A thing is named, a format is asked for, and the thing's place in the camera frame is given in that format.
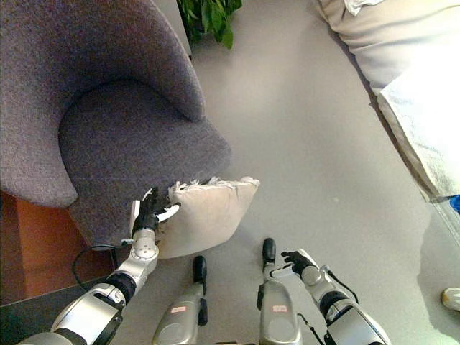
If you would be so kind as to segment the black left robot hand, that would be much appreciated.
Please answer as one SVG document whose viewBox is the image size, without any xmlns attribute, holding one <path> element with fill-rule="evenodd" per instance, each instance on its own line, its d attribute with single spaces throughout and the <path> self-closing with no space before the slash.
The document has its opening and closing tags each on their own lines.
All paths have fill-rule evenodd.
<svg viewBox="0 0 460 345">
<path fill-rule="evenodd" d="M 158 187 L 154 186 L 145 193 L 142 200 L 132 202 L 129 222 L 132 236 L 140 230 L 154 231 L 160 223 L 173 217 L 180 210 L 180 202 L 162 206 L 158 198 Z"/>
</svg>

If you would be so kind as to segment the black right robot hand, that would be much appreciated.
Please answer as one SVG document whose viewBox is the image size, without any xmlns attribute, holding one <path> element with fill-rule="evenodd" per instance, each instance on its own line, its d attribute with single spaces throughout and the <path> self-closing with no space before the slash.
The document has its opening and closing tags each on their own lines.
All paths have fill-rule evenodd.
<svg viewBox="0 0 460 345">
<path fill-rule="evenodd" d="M 304 249 L 284 251 L 281 253 L 281 256 L 285 261 L 284 268 L 290 267 L 298 276 L 302 275 L 306 267 L 315 267 L 317 270 L 319 269 L 317 263 Z"/>
</svg>

